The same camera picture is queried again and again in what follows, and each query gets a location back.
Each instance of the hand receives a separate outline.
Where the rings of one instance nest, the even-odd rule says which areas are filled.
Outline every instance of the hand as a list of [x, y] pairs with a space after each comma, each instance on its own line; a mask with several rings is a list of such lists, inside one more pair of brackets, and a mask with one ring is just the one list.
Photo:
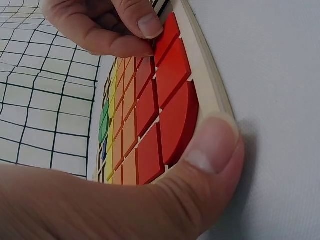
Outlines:
[[150, 57], [163, 26], [149, 0], [44, 0], [43, 15], [93, 55]]
[[243, 161], [235, 123], [216, 116], [156, 184], [108, 185], [1, 166], [0, 239], [195, 240], [227, 206]]

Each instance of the green tile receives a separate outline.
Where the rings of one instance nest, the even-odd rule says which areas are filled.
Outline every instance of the green tile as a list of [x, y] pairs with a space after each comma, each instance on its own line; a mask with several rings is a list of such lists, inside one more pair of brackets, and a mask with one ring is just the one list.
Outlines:
[[100, 114], [99, 128], [101, 128], [102, 123], [103, 123], [103, 121], [104, 121], [104, 116], [105, 116], [104, 113], [105, 113], [105, 111], [104, 111], [104, 109], [102, 109], [101, 114]]
[[108, 112], [103, 120], [102, 123], [102, 138], [105, 139], [107, 136], [109, 130], [109, 116], [108, 116]]
[[106, 118], [107, 114], [109, 112], [109, 100], [105, 103], [103, 108], [103, 118]]
[[99, 129], [99, 143], [103, 143], [104, 142], [104, 138], [103, 138], [103, 130], [102, 127], [100, 127]]

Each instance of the fingernail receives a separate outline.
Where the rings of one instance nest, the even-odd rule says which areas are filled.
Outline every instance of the fingernail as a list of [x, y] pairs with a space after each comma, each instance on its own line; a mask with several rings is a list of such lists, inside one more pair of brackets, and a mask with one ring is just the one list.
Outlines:
[[239, 136], [236, 121], [231, 116], [213, 113], [195, 133], [184, 159], [204, 172], [219, 174], [235, 152]]
[[153, 13], [141, 18], [138, 21], [138, 27], [146, 39], [154, 39], [164, 31], [158, 16]]
[[146, 53], [146, 54], [142, 55], [143, 58], [150, 58], [153, 56], [154, 56], [154, 54], [150, 54], [150, 53]]

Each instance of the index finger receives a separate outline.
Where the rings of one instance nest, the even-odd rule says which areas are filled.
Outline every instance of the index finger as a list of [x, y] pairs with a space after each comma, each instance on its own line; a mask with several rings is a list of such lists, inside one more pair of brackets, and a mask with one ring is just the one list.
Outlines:
[[147, 40], [102, 29], [82, 13], [54, 19], [52, 24], [64, 36], [94, 55], [112, 55], [119, 58], [153, 55], [153, 49]]

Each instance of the color palette board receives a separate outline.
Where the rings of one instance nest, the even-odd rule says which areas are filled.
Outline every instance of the color palette board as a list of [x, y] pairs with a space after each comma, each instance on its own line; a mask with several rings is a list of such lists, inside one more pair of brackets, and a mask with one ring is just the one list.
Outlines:
[[207, 115], [232, 114], [188, 2], [153, 6], [164, 27], [154, 57], [116, 58], [104, 86], [95, 173], [100, 183], [154, 183], [174, 168]]

